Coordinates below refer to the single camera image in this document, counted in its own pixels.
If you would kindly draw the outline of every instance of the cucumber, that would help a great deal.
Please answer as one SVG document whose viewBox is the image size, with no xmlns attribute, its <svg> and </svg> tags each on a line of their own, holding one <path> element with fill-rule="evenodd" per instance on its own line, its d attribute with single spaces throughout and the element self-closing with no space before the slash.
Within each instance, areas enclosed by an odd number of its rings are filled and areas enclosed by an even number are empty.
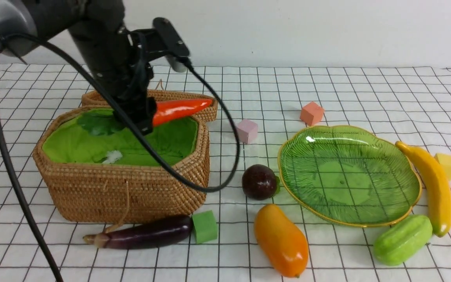
<svg viewBox="0 0 451 282">
<path fill-rule="evenodd" d="M 433 226 L 427 216 L 407 216 L 376 239 L 374 256 L 386 266 L 397 266 L 423 248 L 432 235 Z"/>
</svg>

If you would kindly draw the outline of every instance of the eggplant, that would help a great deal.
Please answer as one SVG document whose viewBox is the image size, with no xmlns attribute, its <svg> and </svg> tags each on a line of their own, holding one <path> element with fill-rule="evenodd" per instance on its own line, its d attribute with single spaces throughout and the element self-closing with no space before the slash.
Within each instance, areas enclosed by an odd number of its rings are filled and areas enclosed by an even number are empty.
<svg viewBox="0 0 451 282">
<path fill-rule="evenodd" d="M 116 230 L 109 233 L 91 234 L 83 237 L 86 244 L 109 249 L 149 249 L 173 245 L 188 238 L 193 232 L 190 216 L 177 215 L 143 225 Z"/>
</svg>

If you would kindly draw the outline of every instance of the banana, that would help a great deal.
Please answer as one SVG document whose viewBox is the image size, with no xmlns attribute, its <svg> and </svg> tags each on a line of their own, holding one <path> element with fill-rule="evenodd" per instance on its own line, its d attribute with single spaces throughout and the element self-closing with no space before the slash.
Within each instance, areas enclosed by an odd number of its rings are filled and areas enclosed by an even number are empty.
<svg viewBox="0 0 451 282">
<path fill-rule="evenodd" d="M 442 166 L 428 151 L 401 141 L 396 147 L 417 168 L 428 192 L 428 216 L 433 234 L 445 236 L 451 228 L 451 188 Z"/>
</svg>

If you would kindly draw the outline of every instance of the black cable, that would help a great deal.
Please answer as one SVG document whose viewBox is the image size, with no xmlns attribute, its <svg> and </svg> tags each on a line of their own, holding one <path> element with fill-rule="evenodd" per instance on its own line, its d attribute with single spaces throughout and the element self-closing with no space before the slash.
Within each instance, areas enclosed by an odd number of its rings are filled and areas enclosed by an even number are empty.
<svg viewBox="0 0 451 282">
<path fill-rule="evenodd" d="M 233 128 L 233 134 L 236 139 L 236 157 L 235 162 L 233 164 L 233 168 L 231 170 L 231 173 L 229 177 L 218 186 L 215 187 L 209 187 L 204 188 L 199 185 L 196 185 L 195 183 L 190 182 L 186 178 L 183 178 L 182 175 L 180 175 L 178 172 L 176 172 L 167 162 L 165 162 L 164 159 L 162 159 L 156 151 L 150 146 L 150 144 L 147 142 L 145 137 L 143 136 L 142 132 L 137 128 L 135 123 L 129 118 L 129 116 L 126 114 L 126 112 L 118 105 L 118 103 L 107 93 L 107 91 L 90 75 L 88 72 L 78 63 L 76 62 L 72 57 L 70 57 L 67 53 L 65 53 L 63 50 L 58 48 L 57 46 L 53 45 L 52 43 L 49 43 L 47 41 L 43 41 L 35 36 L 32 36 L 30 34 L 11 34 L 7 37 L 5 37 L 5 41 L 9 41 L 14 38 L 23 38 L 27 39 L 29 41 L 32 41 L 34 43 L 37 43 L 40 46 L 43 46 L 47 48 L 48 50 L 54 52 L 55 54 L 62 57 L 65 61 L 67 61 L 78 73 L 80 73 L 96 90 L 102 97 L 107 101 L 107 103 L 113 108 L 114 111 L 116 111 L 120 118 L 123 120 L 123 122 L 127 125 L 127 127 L 131 130 L 131 132 L 134 134 L 134 136 L 140 141 L 140 143 L 144 146 L 144 148 L 149 152 L 149 154 L 174 178 L 185 184 L 186 186 L 200 191 L 204 193 L 211 193 L 220 191 L 225 186 L 227 186 L 232 178 L 234 177 L 234 174 L 237 170 L 239 158 L 240 158 L 240 141 L 238 136 L 238 130 L 236 129 L 234 125 L 233 118 L 231 117 L 231 114 L 229 113 L 229 110 L 227 110 L 227 107 L 224 105 L 220 97 L 217 95 L 217 93 L 213 90 L 213 88 L 206 82 L 193 68 L 191 65 L 189 59 L 181 60 L 182 63 L 185 64 L 185 66 L 189 69 L 191 73 L 200 81 L 202 84 L 205 85 L 205 87 L 212 93 L 212 95 L 217 99 L 218 103 L 221 105 L 222 109 L 224 110 L 227 118 L 229 119 L 229 123 L 231 124 L 231 127 Z M 0 52 L 3 49 L 3 41 L 0 40 Z M 5 163 L 5 166 L 7 168 L 7 173 L 9 175 L 11 184 L 14 188 L 15 194 L 18 199 L 18 203 L 20 204 L 20 207 L 22 208 L 22 211 L 24 213 L 25 218 L 27 219 L 27 223 L 29 224 L 29 227 L 31 228 L 32 233 L 34 234 L 34 237 L 36 238 L 36 241 L 38 242 L 39 247 L 43 251 L 43 254 L 48 261 L 48 264 L 50 265 L 50 268 L 52 269 L 52 272 L 55 276 L 55 279 L 57 282 L 63 282 L 63 279 L 60 275 L 60 270 L 53 259 L 52 254 L 50 253 L 49 248 L 47 247 L 43 236 L 41 235 L 41 232 L 39 231 L 38 226 L 36 225 L 36 222 L 34 221 L 34 218 L 32 216 L 31 210 L 29 208 L 29 204 L 27 204 L 25 200 L 25 196 L 22 192 L 22 188 L 20 187 L 20 183 L 18 182 L 18 177 L 16 176 L 16 172 L 14 170 L 13 164 L 11 162 L 8 148 L 5 142 L 5 137 L 2 130 L 1 120 L 0 120 L 0 151 L 2 154 L 3 161 Z"/>
<path fill-rule="evenodd" d="M 2 50 L 3 50 L 3 41 L 0 40 L 0 52 Z M 27 201 L 25 200 L 25 195 L 23 194 L 22 188 L 20 187 L 20 183 L 18 182 L 18 177 L 16 176 L 15 168 L 13 167 L 13 164 L 11 163 L 11 158 L 9 156 L 7 143 L 5 141 L 5 135 L 3 134 L 1 119 L 0 119 L 0 151 L 1 156 L 3 158 L 3 162 L 5 163 L 7 169 L 9 179 L 13 186 L 13 190 L 15 191 L 16 198 L 18 199 L 18 203 L 22 208 L 25 219 L 27 219 L 27 223 L 31 228 L 32 234 L 34 234 L 34 237 L 36 238 L 39 247 L 43 251 L 45 258 L 48 261 L 50 268 L 52 269 L 53 275 L 55 276 L 55 280 L 57 282 L 64 282 L 63 278 L 60 275 L 60 270 L 55 262 L 55 259 L 53 259 L 52 253 L 50 252 L 48 246 L 46 245 L 45 239 L 43 239 L 43 236 L 41 235 L 41 232 L 38 228 L 38 225 L 36 225 L 36 221 L 34 221 L 31 209 L 29 208 L 29 204 L 27 204 Z"/>
</svg>

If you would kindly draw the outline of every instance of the grid tablecloth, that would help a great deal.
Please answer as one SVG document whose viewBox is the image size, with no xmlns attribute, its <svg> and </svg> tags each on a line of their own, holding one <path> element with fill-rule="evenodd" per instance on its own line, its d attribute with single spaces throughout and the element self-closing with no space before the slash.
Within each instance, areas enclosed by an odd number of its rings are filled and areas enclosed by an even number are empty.
<svg viewBox="0 0 451 282">
<path fill-rule="evenodd" d="M 242 145 L 239 172 L 229 187 L 209 194 L 199 211 L 212 210 L 219 238 L 196 245 L 152 250 L 97 250 L 82 236 L 104 225 L 66 221 L 52 204 L 30 157 L 50 120 L 80 105 L 91 87 L 70 66 L 0 65 L 0 115 L 20 183 L 67 282 L 280 282 L 253 234 L 255 213 L 274 202 L 307 235 L 311 258 L 297 281 L 451 282 L 451 232 L 398 267 L 372 256 L 372 244 L 385 228 L 331 225 L 304 210 L 281 191 L 274 200 L 252 201 L 240 188 L 241 171 L 265 164 L 277 171 L 280 145 L 305 125 L 299 111 L 311 101 L 326 110 L 323 125 L 355 125 L 395 142 L 424 146 L 432 154 L 451 155 L 451 69 L 419 68 L 237 68 L 199 67 L 219 92 L 236 122 L 258 123 L 254 144 Z M 208 93 L 191 74 L 156 66 L 154 88 Z M 219 110 L 211 131 L 210 185 L 223 181 L 232 167 L 231 127 Z M 426 193 L 414 213 L 426 213 Z M 0 282 L 53 281 L 43 253 L 23 218 L 0 157 Z"/>
</svg>

